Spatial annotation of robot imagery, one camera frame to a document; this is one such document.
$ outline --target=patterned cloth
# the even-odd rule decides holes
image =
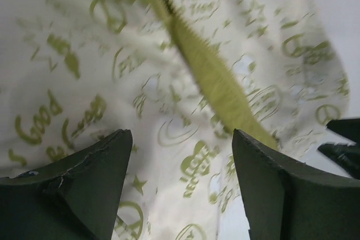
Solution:
[[[312,0],[170,1],[223,58],[281,152],[300,157],[346,110],[346,74]],[[0,176],[130,129],[114,239],[229,239],[221,224],[242,205],[231,134],[150,1],[0,7]],[[244,232],[246,222],[239,214]]]

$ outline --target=zipper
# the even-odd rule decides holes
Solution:
[[[171,0],[149,0],[190,67],[202,94],[228,130],[241,129],[270,148],[277,141],[261,126],[223,59],[178,13]]]

